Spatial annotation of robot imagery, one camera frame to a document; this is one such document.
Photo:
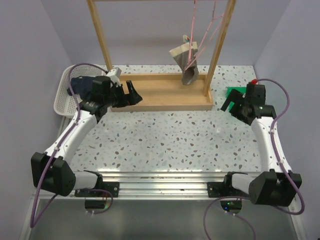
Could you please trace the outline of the grey beige underwear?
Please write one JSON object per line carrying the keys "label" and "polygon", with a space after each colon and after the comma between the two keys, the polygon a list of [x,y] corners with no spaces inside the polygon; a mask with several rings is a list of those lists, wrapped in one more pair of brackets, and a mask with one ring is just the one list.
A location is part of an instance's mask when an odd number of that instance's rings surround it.
{"label": "grey beige underwear", "polygon": [[182,45],[175,47],[169,51],[177,65],[182,70],[181,82],[187,86],[197,80],[199,75],[197,61],[194,60],[194,55],[198,52],[197,43],[194,41],[191,44],[186,42]]}

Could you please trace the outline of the navy blue underwear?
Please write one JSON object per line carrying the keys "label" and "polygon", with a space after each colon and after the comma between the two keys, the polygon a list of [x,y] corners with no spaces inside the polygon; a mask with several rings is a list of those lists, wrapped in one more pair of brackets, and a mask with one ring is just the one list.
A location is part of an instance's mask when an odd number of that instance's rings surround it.
{"label": "navy blue underwear", "polygon": [[71,79],[71,88],[73,89],[74,94],[79,95],[79,97],[84,100],[92,91],[94,79],[95,77],[93,76],[73,77]]}

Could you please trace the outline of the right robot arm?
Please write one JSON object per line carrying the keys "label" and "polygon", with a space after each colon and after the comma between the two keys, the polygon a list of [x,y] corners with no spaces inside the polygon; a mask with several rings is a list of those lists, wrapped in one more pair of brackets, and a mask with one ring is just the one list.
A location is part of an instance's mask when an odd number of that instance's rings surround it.
{"label": "right robot arm", "polygon": [[228,172],[223,192],[232,197],[241,191],[256,205],[288,207],[302,185],[302,177],[292,171],[284,154],[276,110],[266,104],[265,86],[248,83],[244,93],[233,88],[221,110],[228,110],[232,117],[251,127],[261,161],[261,173],[257,177]]}

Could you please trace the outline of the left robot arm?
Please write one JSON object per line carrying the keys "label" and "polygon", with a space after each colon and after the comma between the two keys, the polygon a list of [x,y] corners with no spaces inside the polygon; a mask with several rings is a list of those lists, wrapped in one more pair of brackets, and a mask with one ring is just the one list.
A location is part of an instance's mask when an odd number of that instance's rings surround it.
{"label": "left robot arm", "polygon": [[102,175],[84,170],[74,172],[70,162],[87,134],[100,122],[109,108],[134,106],[142,101],[132,81],[126,81],[128,93],[117,76],[92,78],[90,91],[77,104],[71,122],[59,138],[43,153],[31,157],[31,171],[36,190],[68,196],[72,191],[86,189],[92,196],[103,193]]}

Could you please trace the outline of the blue clothespin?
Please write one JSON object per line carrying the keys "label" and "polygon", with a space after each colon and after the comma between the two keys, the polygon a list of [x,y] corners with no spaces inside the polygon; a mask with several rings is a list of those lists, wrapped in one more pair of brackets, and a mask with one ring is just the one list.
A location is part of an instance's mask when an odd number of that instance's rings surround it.
{"label": "blue clothespin", "polygon": [[182,41],[183,41],[183,43],[189,43],[190,42],[190,38],[186,34],[184,34],[182,36]]}

